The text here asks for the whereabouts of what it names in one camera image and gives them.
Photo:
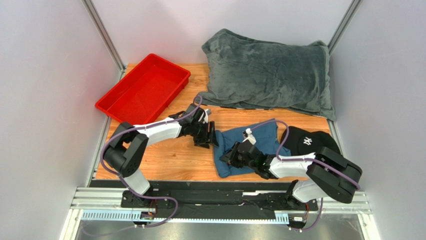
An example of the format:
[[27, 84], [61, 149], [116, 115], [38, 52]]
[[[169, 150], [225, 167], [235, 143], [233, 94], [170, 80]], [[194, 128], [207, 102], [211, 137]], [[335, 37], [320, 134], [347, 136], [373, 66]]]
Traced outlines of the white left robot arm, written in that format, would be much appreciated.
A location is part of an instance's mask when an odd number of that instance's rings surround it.
[[194, 103], [176, 114], [154, 123], [132, 125], [122, 122], [105, 143], [100, 154], [101, 165], [118, 176], [137, 198], [155, 200], [149, 195], [150, 182], [140, 170], [146, 148], [168, 139], [191, 136], [196, 147], [218, 147], [215, 123], [210, 111]]

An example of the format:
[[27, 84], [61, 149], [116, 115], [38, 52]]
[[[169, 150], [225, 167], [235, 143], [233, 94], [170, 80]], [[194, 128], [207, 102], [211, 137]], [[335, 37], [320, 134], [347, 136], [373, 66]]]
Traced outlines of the red plastic tray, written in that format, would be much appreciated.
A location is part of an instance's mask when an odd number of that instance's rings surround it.
[[191, 73], [156, 54], [147, 55], [95, 104], [112, 119], [154, 122], [186, 87]]

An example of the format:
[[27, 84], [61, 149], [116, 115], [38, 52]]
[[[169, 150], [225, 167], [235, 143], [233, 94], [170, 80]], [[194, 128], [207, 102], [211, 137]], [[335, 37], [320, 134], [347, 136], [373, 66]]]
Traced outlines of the black baseball cap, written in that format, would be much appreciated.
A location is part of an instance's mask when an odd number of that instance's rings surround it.
[[326, 147], [341, 154], [334, 138], [324, 131], [309, 132], [307, 130], [289, 126], [289, 134], [283, 147], [290, 150], [292, 156], [302, 156], [319, 151]]

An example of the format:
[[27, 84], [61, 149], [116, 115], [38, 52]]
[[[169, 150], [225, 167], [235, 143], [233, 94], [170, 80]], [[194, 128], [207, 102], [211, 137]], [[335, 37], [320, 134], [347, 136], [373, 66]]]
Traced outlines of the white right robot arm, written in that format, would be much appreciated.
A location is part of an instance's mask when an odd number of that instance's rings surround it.
[[282, 156], [265, 154], [243, 141], [236, 142], [219, 159], [235, 168], [250, 168], [265, 180], [297, 177], [288, 193], [301, 203], [330, 197], [350, 204], [361, 188], [361, 168], [328, 147], [307, 155]]

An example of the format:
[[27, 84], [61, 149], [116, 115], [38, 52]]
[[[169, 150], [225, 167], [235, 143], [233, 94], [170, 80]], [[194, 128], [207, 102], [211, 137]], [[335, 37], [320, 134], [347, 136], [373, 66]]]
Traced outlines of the blue t shirt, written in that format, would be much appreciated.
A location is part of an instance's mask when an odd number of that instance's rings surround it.
[[251, 174], [255, 171], [247, 166], [237, 168], [227, 164], [220, 160], [224, 154], [226, 154], [234, 146], [236, 142], [242, 142], [244, 140], [243, 131], [247, 128], [253, 128], [257, 125], [260, 127], [253, 131], [253, 135], [256, 139], [255, 146], [262, 151], [264, 154], [275, 154], [280, 142], [278, 141], [278, 126], [276, 122], [270, 123], [269, 120], [255, 123], [248, 126], [242, 126], [233, 128], [226, 131], [216, 130], [216, 138], [219, 147], [213, 149], [214, 164], [217, 174], [221, 178], [227, 178], [230, 176]]

